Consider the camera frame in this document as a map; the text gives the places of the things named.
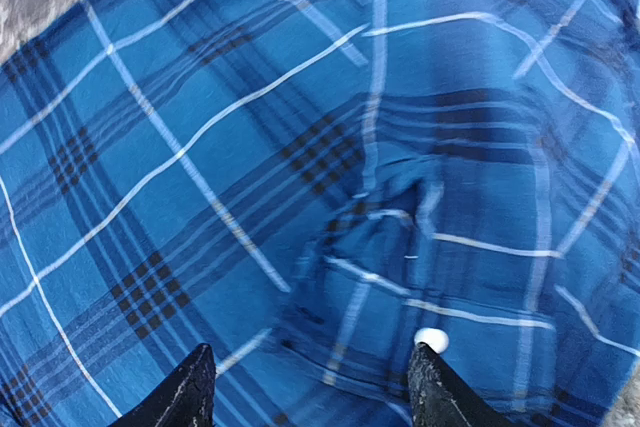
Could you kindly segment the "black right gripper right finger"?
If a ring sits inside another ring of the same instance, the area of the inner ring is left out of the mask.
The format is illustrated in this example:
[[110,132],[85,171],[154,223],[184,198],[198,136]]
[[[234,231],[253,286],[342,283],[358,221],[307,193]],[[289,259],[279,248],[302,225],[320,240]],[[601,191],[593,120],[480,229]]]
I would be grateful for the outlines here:
[[414,427],[509,427],[428,344],[413,349],[408,389]]

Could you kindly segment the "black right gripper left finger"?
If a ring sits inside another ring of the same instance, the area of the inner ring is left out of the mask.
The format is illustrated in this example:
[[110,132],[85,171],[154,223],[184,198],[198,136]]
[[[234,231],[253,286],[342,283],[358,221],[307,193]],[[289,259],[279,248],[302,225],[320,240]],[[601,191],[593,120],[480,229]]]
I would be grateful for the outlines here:
[[213,349],[201,343],[114,427],[214,425],[216,364]]

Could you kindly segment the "blue plaid long sleeve shirt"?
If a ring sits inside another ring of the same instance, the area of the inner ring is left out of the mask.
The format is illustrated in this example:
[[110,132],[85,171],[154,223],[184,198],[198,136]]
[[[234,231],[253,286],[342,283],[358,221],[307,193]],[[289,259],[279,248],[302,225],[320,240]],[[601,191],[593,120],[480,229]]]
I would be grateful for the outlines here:
[[81,0],[1,66],[1,422],[523,426],[639,363],[639,0]]

